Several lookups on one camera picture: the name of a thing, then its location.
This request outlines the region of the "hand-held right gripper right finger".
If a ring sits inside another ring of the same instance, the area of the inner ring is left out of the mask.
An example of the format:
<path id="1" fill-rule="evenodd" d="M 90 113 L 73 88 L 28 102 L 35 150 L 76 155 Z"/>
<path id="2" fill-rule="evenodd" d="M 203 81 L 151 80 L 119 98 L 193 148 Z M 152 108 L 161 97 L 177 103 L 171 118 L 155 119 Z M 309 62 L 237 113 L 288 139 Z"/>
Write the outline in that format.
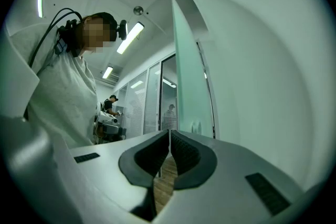
<path id="1" fill-rule="evenodd" d="M 285 223 L 302 189 L 251 150 L 183 131 L 171 134 L 178 176 L 155 223 Z"/>

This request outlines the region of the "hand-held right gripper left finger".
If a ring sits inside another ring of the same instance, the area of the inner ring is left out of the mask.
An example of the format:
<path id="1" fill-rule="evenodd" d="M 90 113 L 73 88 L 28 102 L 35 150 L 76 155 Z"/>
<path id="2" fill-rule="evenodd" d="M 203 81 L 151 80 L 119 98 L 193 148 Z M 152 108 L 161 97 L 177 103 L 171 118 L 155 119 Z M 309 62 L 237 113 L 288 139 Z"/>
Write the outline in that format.
<path id="1" fill-rule="evenodd" d="M 169 132 L 155 131 L 118 142 L 74 148 L 79 169 L 122 209 L 152 221 L 154 178 L 169 153 Z"/>

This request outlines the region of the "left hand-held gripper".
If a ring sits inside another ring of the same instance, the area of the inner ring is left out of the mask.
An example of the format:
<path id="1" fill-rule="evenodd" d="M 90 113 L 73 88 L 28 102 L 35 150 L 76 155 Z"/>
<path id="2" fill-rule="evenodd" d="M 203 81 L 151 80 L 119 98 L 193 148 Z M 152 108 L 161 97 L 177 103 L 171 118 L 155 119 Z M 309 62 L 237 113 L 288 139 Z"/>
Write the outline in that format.
<path id="1" fill-rule="evenodd" d="M 97 116 L 94 127 L 96 143 L 112 143 L 125 140 L 126 129 L 122 128 L 118 119 L 108 113 Z"/>

